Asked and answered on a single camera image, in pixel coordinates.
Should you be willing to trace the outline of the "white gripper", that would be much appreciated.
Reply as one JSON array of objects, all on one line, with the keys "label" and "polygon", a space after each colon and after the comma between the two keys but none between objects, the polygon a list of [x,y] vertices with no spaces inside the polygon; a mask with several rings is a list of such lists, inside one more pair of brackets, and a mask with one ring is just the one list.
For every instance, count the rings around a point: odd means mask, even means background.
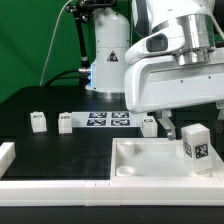
[{"label": "white gripper", "polygon": [[126,107],[132,113],[156,112],[170,141],[176,139],[170,120],[174,109],[216,102],[224,120],[224,49],[210,53],[207,64],[178,66],[171,55],[145,58],[125,74]]}]

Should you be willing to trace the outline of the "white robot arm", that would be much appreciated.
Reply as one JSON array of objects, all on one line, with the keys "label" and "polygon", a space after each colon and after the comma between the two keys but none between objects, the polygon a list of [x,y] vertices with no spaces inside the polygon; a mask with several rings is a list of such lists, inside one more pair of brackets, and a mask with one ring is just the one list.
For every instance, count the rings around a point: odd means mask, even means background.
[{"label": "white robot arm", "polygon": [[107,7],[94,19],[97,56],[86,89],[125,96],[132,113],[154,112],[170,139],[174,108],[224,100],[224,47],[215,46],[215,0],[132,0],[135,32]]}]

